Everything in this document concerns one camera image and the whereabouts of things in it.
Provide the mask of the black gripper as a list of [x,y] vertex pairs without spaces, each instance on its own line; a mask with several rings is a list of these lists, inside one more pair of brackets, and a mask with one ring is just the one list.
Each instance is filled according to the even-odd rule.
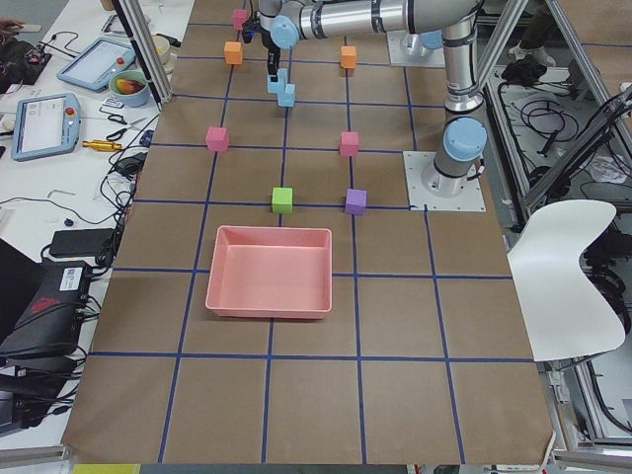
[[271,33],[262,25],[259,14],[256,12],[252,12],[249,15],[248,19],[243,23],[242,40],[244,41],[244,43],[250,43],[255,35],[259,35],[261,37],[262,45],[268,52],[268,79],[271,82],[277,82],[280,49],[273,42]]

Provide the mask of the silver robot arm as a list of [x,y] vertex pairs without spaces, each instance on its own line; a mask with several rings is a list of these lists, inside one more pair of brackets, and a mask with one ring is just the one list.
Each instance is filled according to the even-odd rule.
[[412,57],[426,57],[432,52],[441,49],[442,46],[441,30],[421,34],[405,34],[402,39],[404,52]]
[[261,1],[250,8],[242,38],[259,34],[268,51],[268,91],[281,107],[294,103],[294,86],[279,67],[280,52],[302,40],[359,34],[439,31],[445,60],[446,117],[471,116],[484,104],[476,68],[476,16],[481,1]]

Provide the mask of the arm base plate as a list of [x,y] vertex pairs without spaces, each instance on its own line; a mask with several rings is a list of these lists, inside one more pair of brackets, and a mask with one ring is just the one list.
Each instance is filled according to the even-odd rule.
[[445,66],[441,30],[422,34],[389,32],[387,45],[393,66],[439,69]]
[[460,178],[448,178],[435,168],[435,153],[404,151],[409,208],[418,211],[485,212],[486,205],[475,164]]

